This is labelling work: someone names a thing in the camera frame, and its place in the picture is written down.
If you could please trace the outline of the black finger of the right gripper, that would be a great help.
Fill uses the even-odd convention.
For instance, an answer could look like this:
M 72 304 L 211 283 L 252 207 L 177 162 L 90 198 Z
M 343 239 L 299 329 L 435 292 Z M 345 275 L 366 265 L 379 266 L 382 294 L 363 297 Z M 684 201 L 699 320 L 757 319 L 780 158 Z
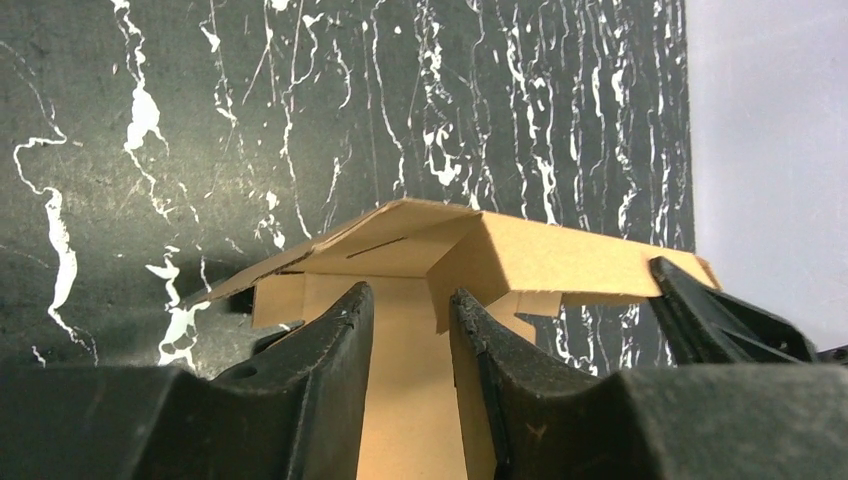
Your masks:
M 665 257 L 648 262 L 649 304 L 678 365 L 815 364 L 813 343 L 783 317 L 708 287 Z

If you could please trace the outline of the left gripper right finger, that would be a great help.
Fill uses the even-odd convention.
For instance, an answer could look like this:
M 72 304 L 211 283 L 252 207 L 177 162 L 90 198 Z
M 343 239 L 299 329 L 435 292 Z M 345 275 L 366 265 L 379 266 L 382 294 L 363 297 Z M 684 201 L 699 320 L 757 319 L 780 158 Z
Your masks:
M 467 291 L 449 339 L 471 479 L 843 479 L 847 371 L 729 364 L 597 378 Z

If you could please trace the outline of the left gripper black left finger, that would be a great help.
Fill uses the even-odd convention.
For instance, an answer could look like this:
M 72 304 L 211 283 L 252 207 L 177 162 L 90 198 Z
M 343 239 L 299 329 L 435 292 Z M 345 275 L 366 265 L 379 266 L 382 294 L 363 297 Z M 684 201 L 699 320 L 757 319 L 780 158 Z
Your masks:
M 5 367 L 5 479 L 353 479 L 374 298 L 353 285 L 206 380 L 178 367 Z

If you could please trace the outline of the brown cardboard box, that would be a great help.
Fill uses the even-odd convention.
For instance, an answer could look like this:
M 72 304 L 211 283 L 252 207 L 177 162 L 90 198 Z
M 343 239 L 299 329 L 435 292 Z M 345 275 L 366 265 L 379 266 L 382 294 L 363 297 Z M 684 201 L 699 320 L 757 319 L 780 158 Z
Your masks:
M 468 207 L 389 202 L 215 285 L 212 302 L 253 290 L 266 327 L 325 312 L 367 282 L 375 321 L 357 475 L 463 479 L 466 462 L 449 346 L 449 300 L 468 290 L 527 341 L 528 313 L 561 306 L 637 304 L 660 290 L 648 263 L 663 256 L 709 287 L 699 256 Z

